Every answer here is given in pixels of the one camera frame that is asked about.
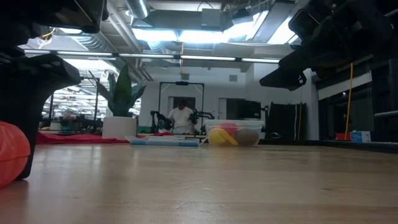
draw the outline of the red mat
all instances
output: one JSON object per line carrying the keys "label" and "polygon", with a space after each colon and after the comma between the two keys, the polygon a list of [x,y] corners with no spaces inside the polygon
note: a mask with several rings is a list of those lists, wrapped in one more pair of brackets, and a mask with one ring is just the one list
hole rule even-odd
{"label": "red mat", "polygon": [[99,144],[99,143],[127,143],[127,140],[103,139],[93,134],[77,134],[72,136],[58,136],[37,132],[36,144]]}

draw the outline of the person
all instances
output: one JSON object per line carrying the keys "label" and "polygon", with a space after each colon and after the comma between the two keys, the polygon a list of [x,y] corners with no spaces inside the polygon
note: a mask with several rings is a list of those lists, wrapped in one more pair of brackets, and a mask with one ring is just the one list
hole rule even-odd
{"label": "person", "polygon": [[198,121],[191,119],[192,113],[193,111],[187,107],[187,102],[184,99],[180,100],[177,107],[172,109],[167,117],[172,121],[174,133],[185,134],[193,132],[194,124],[197,124]]}

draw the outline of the white shirt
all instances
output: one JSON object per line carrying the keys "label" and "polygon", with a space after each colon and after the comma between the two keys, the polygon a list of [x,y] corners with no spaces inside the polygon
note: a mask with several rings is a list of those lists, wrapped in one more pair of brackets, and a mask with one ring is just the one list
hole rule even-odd
{"label": "white shirt", "polygon": [[189,116],[192,113],[193,111],[187,107],[182,110],[174,108],[170,111],[167,118],[174,121],[174,131],[178,133],[191,133],[193,131],[193,123],[189,120]]}

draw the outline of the brown ball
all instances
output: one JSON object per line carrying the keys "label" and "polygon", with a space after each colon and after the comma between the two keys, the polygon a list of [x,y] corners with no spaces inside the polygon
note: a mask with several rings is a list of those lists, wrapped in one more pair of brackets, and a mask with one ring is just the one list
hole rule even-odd
{"label": "brown ball", "polygon": [[259,135],[254,129],[243,128],[235,133],[235,140],[240,146],[253,146],[257,144]]}

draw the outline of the wooden table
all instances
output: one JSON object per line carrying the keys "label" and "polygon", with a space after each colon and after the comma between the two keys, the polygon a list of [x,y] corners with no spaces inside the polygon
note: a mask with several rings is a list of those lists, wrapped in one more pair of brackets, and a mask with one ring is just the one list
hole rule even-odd
{"label": "wooden table", "polygon": [[38,146],[0,223],[398,223],[398,156],[327,147]]}

